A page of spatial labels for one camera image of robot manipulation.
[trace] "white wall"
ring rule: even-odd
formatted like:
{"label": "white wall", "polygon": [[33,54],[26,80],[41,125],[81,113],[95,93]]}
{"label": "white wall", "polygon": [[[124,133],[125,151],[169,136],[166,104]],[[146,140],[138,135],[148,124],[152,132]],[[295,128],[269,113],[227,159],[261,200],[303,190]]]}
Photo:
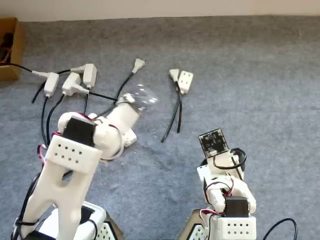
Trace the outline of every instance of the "white wall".
{"label": "white wall", "polygon": [[221,15],[319,15],[320,0],[0,0],[0,16],[57,21]]}

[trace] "white plug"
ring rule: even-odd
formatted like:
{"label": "white plug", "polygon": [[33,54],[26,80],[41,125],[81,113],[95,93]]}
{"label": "white plug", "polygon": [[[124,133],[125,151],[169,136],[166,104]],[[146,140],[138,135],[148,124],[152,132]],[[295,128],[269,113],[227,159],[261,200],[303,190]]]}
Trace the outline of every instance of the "white plug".
{"label": "white plug", "polygon": [[62,93],[67,96],[72,96],[75,93],[89,94],[89,90],[83,88],[80,84],[80,75],[78,73],[71,72],[62,85]]}
{"label": "white plug", "polygon": [[78,66],[70,68],[70,72],[76,73],[76,74],[83,74],[85,71],[86,65]]}
{"label": "white plug", "polygon": [[58,82],[59,82],[59,74],[55,72],[41,72],[41,71],[32,71],[32,73],[36,76],[46,78],[44,85],[44,95],[47,98],[50,98],[54,95]]}
{"label": "white plug", "polygon": [[181,94],[187,94],[188,93],[188,91],[190,89],[190,86],[191,86],[191,83],[192,83],[193,77],[194,77],[194,74],[191,73],[191,72],[182,71],[180,73],[178,84],[179,84],[179,87],[180,87]]}
{"label": "white plug", "polygon": [[97,68],[93,63],[88,63],[84,66],[83,83],[88,89],[91,89],[96,84]]}
{"label": "white plug", "polygon": [[136,58],[135,62],[134,62],[134,66],[132,69],[132,73],[135,74],[136,72],[138,72],[138,70],[142,69],[144,65],[146,65],[145,62],[146,59],[141,60],[140,58]]}
{"label": "white plug", "polygon": [[178,82],[179,78],[179,69],[170,69],[169,70],[169,75],[171,76],[172,80],[174,82]]}

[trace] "white bracket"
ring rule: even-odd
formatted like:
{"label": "white bracket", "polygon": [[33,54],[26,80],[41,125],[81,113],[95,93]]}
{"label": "white bracket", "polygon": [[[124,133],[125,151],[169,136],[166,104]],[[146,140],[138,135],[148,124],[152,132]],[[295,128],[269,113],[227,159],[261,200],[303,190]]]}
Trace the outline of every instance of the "white bracket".
{"label": "white bracket", "polygon": [[[51,204],[58,207],[59,233],[56,240],[74,239],[80,219],[81,207],[102,151],[54,135],[45,155],[44,168],[30,196],[23,222],[36,222]],[[69,182],[63,181],[66,169],[73,171]],[[35,226],[21,226],[26,237]]]}

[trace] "electrical plug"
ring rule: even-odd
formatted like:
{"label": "electrical plug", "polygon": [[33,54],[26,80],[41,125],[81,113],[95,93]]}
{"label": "electrical plug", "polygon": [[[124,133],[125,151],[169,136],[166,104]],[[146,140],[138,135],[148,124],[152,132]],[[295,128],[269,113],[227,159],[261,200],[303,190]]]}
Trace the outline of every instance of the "electrical plug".
{"label": "electrical plug", "polygon": [[46,78],[44,85],[44,95],[47,98],[50,98],[54,95],[58,82],[59,82],[59,74],[55,72],[42,72],[42,71],[32,71],[32,74]]}
{"label": "electrical plug", "polygon": [[88,88],[91,89],[96,84],[97,68],[93,63],[88,63],[84,65],[83,72],[83,83]]}
{"label": "electrical plug", "polygon": [[179,69],[170,69],[169,75],[171,76],[174,82],[178,82],[179,79]]}
{"label": "electrical plug", "polygon": [[146,59],[140,59],[140,58],[136,58],[134,65],[133,65],[133,69],[132,69],[132,73],[135,74],[136,72],[138,72],[138,70],[142,69],[144,65],[146,65]]}
{"label": "electrical plug", "polygon": [[87,63],[82,66],[71,68],[70,72],[83,74],[83,83],[88,89],[91,89],[95,86],[96,77],[97,77],[97,68],[93,63]]}
{"label": "electrical plug", "polygon": [[62,85],[62,93],[67,96],[72,96],[75,93],[89,94],[89,90],[80,86],[80,84],[80,75],[78,73],[71,72]]}

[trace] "electronic component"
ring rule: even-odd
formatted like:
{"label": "electronic component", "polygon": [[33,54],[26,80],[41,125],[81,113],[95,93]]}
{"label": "electronic component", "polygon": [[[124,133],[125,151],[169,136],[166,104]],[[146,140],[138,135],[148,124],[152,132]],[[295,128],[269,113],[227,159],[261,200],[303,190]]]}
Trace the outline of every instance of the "electronic component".
{"label": "electronic component", "polygon": [[198,138],[206,159],[229,150],[221,128],[199,135]]}
{"label": "electronic component", "polygon": [[249,205],[246,197],[226,196],[224,213],[227,218],[248,218]]}
{"label": "electronic component", "polygon": [[84,120],[72,116],[63,131],[63,137],[72,141],[94,147],[93,135],[96,124],[89,120]]}

